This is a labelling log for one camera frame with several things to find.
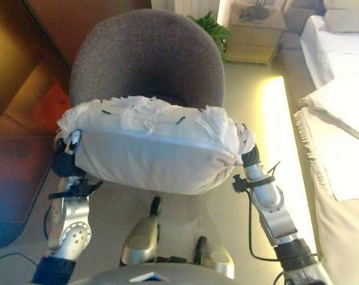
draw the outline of green leaves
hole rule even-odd
[[[227,55],[225,54],[225,40],[229,39],[231,33],[229,29],[219,25],[211,17],[212,11],[208,12],[206,16],[195,19],[191,15],[188,17],[194,21],[196,24],[201,26],[214,40],[219,49],[220,55],[224,61],[229,61]]]

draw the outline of towel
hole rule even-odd
[[[325,113],[336,126],[359,139],[359,75],[330,81],[301,99],[301,105]]]

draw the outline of wooden cabinet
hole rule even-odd
[[[227,56],[232,61],[267,64],[271,62],[282,34],[286,30],[280,11],[269,8],[269,17],[264,20],[243,21],[240,14],[247,5],[232,3],[229,9],[228,28],[231,37]]]
[[[23,231],[50,170],[69,77],[24,1],[0,1],[0,247]]]

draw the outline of white pillow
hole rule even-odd
[[[75,164],[109,182],[175,194],[221,184],[255,140],[224,109],[173,106],[142,96],[93,100],[68,110],[57,137],[75,129]]]
[[[359,33],[359,0],[324,0],[325,21],[331,31]]]

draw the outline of zipper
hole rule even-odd
[[[233,153],[231,153],[229,150],[226,150],[225,148],[222,148],[222,147],[218,147],[216,145],[207,144],[205,142],[190,141],[190,140],[183,140],[183,139],[181,139],[179,141],[174,138],[167,138],[167,137],[160,136],[160,135],[145,135],[145,134],[140,134],[138,132],[125,131],[123,129],[115,130],[112,128],[104,128],[104,127],[98,129],[97,131],[106,131],[106,132],[112,131],[113,133],[116,133],[116,134],[128,135],[128,136],[134,137],[134,138],[149,138],[150,140],[161,141],[164,143],[173,143],[173,144],[179,144],[179,145],[188,145],[191,147],[205,148],[205,149],[216,151],[220,154],[223,154],[225,156],[232,157],[232,158],[236,159],[236,156]]]

